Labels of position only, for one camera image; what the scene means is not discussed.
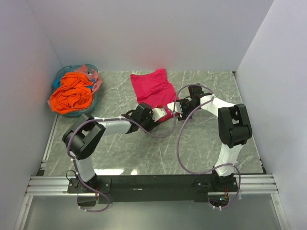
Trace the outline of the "red t shirt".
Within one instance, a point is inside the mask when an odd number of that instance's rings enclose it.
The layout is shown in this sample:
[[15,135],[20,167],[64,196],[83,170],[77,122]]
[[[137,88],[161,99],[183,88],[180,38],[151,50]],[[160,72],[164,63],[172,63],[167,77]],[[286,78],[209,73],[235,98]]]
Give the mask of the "red t shirt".
[[167,79],[166,69],[144,75],[131,74],[130,80],[137,102],[146,103],[151,108],[167,106],[177,98],[173,85]]

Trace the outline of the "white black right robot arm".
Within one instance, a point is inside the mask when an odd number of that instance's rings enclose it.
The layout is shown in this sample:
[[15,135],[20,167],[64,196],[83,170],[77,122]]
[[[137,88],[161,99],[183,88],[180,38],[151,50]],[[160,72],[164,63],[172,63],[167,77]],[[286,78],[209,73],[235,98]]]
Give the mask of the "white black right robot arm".
[[209,187],[222,191],[226,187],[237,186],[234,178],[236,161],[240,151],[252,137],[252,127],[247,108],[244,104],[233,104],[217,98],[213,91],[201,84],[189,84],[189,98],[174,101],[173,111],[178,114],[178,120],[184,123],[177,139],[177,159],[180,166],[188,173],[197,174],[187,169],[179,156],[179,142],[183,129],[192,115],[202,109],[218,119],[218,134],[222,143],[219,158],[211,170],[202,172],[210,178]]

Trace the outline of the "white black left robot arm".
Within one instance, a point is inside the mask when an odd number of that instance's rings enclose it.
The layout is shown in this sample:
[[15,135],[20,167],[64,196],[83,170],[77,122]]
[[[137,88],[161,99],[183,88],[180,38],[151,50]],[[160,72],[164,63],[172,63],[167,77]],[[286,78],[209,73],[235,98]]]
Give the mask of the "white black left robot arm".
[[143,128],[147,132],[160,124],[167,115],[164,108],[152,109],[141,103],[136,109],[112,118],[95,118],[83,114],[63,135],[68,156],[73,161],[79,187],[86,193],[99,189],[99,181],[94,172],[91,155],[101,138],[115,134],[130,134]]

